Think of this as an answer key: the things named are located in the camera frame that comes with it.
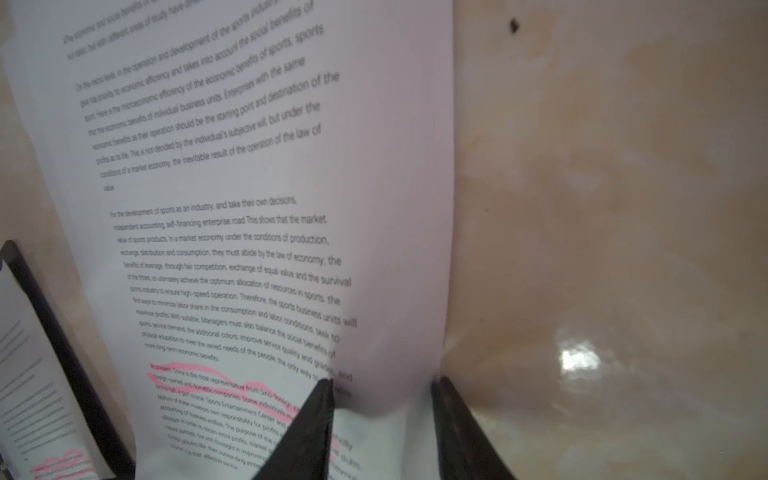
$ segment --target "beige wall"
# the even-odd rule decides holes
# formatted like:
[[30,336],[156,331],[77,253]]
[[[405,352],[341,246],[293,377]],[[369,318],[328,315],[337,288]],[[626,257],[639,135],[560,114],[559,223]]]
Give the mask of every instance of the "beige wall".
[[[764,478],[766,4],[454,3],[444,371],[523,479]],[[0,237],[130,443],[4,75],[0,151]]]

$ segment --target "paper sheet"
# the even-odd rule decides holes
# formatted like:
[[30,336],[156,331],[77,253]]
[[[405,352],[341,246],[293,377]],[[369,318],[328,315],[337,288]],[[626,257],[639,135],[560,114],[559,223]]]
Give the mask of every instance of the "paper sheet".
[[415,472],[447,303],[450,3],[12,8],[6,70],[137,478],[249,478],[323,377],[348,409],[332,477]]
[[17,480],[113,478],[29,299],[0,266],[0,452]]

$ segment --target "pink highlighted line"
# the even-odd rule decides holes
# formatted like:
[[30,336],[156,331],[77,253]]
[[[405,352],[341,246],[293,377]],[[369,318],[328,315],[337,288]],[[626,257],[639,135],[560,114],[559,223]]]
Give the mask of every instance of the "pink highlighted line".
[[150,366],[152,367],[152,369],[157,370],[158,372],[171,372],[173,370],[183,370],[185,372],[202,372],[202,373],[207,373],[209,375],[217,376],[223,381],[235,387],[236,389],[242,390],[244,392],[249,392],[251,390],[254,390],[254,391],[262,390],[264,392],[267,392],[272,397],[274,397],[274,399],[277,400],[280,403],[280,405],[285,407],[286,411],[288,411],[289,413],[296,414],[299,412],[299,409],[289,405],[288,402],[281,399],[272,389],[270,389],[268,386],[264,385],[263,383],[247,382],[244,385],[238,385],[231,378],[224,375],[222,372],[219,372],[218,370],[212,369],[207,366],[194,365],[190,363],[174,362],[174,363],[169,363],[167,365],[154,365],[151,363]]
[[[214,395],[221,395],[221,396],[233,396],[237,397],[238,399],[243,400],[244,402],[248,402],[255,407],[257,407],[262,412],[266,413],[267,415],[271,416],[275,420],[278,420],[283,423],[291,423],[293,419],[296,417],[296,414],[299,413],[299,409],[291,406],[288,402],[281,399],[272,389],[264,385],[263,383],[258,382],[247,382],[243,385],[240,385],[236,382],[234,382],[232,379],[224,375],[222,372],[219,372],[218,370],[212,369],[207,366],[202,365],[194,365],[190,363],[168,363],[167,365],[154,365],[153,363],[150,364],[151,368],[153,370],[156,370],[158,372],[173,372],[174,370],[183,370],[185,372],[203,372],[207,373],[209,375],[217,376],[223,381],[229,383],[232,387],[235,389],[224,389],[224,388],[218,388],[218,387],[206,387],[206,386],[169,386],[165,383],[161,382],[156,376],[154,376],[152,373],[148,373],[147,377],[149,377],[149,380],[152,381],[155,385],[161,387],[164,390],[167,390],[168,392],[172,393],[213,393]],[[264,391],[269,393],[275,400],[277,400],[280,405],[285,407],[286,413],[278,412],[274,409],[271,409],[267,406],[262,405],[260,402],[256,401],[255,399],[250,398],[247,395],[247,392],[250,391]],[[341,444],[338,440],[332,439],[331,444],[336,447],[337,449],[341,447]]]
[[[63,454],[61,457],[49,458],[45,462],[42,462],[40,465],[32,467],[30,469],[30,473],[35,474],[35,480],[39,480],[40,478],[43,478],[52,472],[61,472],[63,470],[66,470],[67,468],[71,468],[75,465],[81,465],[83,463],[91,463],[91,460],[89,459],[89,457],[86,456],[85,452],[82,452],[80,450],[70,450],[65,454]],[[96,471],[92,467],[88,467],[78,472],[59,475],[57,477],[51,478],[50,480],[64,480],[65,478],[79,478],[90,472],[95,473]]]
[[79,472],[68,473],[66,475],[59,475],[58,477],[54,477],[51,480],[65,480],[65,478],[80,478],[80,477],[86,476],[89,473],[96,473],[96,471],[93,468],[88,467],[88,468],[82,469]]
[[36,467],[32,467],[30,470],[31,473],[39,473],[39,472],[46,472],[49,470],[59,470],[60,468],[63,468],[64,464],[59,465],[53,465],[58,464],[59,462],[63,462],[65,459],[73,457],[73,459],[69,462],[66,462],[68,466],[74,465],[75,463],[79,462],[82,457],[85,457],[85,452],[81,452],[80,450],[70,450],[69,452],[66,452],[61,457],[51,457],[45,462],[42,462],[40,465]]

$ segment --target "printed page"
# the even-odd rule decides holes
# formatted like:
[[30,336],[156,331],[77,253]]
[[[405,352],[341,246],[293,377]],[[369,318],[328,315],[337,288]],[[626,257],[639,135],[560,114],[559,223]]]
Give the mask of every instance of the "printed page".
[[137,477],[249,478],[321,378],[331,477],[412,471],[447,303],[450,3],[12,7],[6,70]]
[[0,453],[17,480],[113,478],[29,299],[0,265]]

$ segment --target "white paper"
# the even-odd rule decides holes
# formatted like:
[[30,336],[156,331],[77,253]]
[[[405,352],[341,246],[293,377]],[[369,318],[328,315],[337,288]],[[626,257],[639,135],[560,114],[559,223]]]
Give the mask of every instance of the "white paper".
[[348,408],[331,476],[415,471],[447,303],[451,4],[12,8],[6,70],[137,478],[249,478],[323,377]]
[[113,478],[29,299],[0,268],[0,452],[17,480]]

